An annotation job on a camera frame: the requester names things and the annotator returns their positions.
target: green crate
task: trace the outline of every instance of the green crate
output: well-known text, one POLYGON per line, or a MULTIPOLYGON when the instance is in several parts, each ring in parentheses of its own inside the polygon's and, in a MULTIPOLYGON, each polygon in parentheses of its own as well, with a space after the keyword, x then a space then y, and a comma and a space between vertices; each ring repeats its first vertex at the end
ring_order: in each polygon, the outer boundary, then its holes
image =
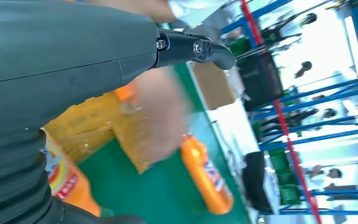
POLYGON ((257 139, 257 142, 262 142, 262 126, 259 121, 256 121, 252 124, 253 133, 257 139))
POLYGON ((300 191, 296 184, 285 184, 279 186, 281 193, 281 205, 301 204, 300 191))
POLYGON ((277 173, 291 173, 289 161, 284 148, 269 150, 268 154, 270 156, 272 166, 277 173))
POLYGON ((280 173, 276 176, 278 178, 279 185, 286 185, 286 184, 297 184, 296 176, 293 173, 280 173))
MULTIPOLYGON (((245 37, 229 43, 227 47, 231 50, 234 56, 239 56, 252 49, 249 41, 245 37)), ((238 60, 237 64, 244 63, 247 60, 247 58, 243 58, 241 60, 238 60)))

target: white sleeve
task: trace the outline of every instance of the white sleeve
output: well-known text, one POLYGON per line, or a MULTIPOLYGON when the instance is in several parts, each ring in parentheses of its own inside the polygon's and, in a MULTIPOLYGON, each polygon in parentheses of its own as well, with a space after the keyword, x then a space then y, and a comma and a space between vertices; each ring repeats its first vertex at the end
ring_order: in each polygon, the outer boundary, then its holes
POLYGON ((177 19, 195 28, 226 2, 227 0, 169 0, 169 6, 177 19))

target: human hand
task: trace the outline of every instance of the human hand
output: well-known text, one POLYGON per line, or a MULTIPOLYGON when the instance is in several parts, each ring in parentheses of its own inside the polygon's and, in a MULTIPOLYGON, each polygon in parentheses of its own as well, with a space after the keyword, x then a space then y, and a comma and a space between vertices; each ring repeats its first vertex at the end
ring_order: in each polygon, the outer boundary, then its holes
POLYGON ((147 117, 153 153, 175 151, 186 133, 187 103, 169 68, 149 70, 134 82, 136 99, 147 117))

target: blurred hand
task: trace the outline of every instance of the blurred hand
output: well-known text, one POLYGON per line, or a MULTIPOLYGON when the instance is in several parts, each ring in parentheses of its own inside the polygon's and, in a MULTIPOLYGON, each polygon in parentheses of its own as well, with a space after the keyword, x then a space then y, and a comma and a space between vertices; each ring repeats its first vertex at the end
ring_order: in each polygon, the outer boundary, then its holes
POLYGON ((146 15, 154 22, 172 22, 176 18, 168 0, 86 0, 88 3, 146 15))
POLYGON ((176 150, 186 133, 187 105, 169 68, 149 70, 134 82, 136 99, 147 117, 153 153, 162 157, 176 150))

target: bottle label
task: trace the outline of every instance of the bottle label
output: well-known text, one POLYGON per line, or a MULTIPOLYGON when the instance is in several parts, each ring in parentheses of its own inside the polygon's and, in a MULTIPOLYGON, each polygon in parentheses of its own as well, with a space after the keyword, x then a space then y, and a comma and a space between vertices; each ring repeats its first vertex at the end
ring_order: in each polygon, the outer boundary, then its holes
POLYGON ((79 176, 68 167, 65 155, 53 142, 47 140, 46 145, 40 151, 47 159, 45 170, 48 173, 52 195, 65 200, 75 188, 79 176))
POLYGON ((211 181, 213 182, 216 191, 221 191, 225 186, 224 180, 213 162, 211 160, 208 160, 204 165, 204 169, 208 174, 209 179, 211 179, 211 181))

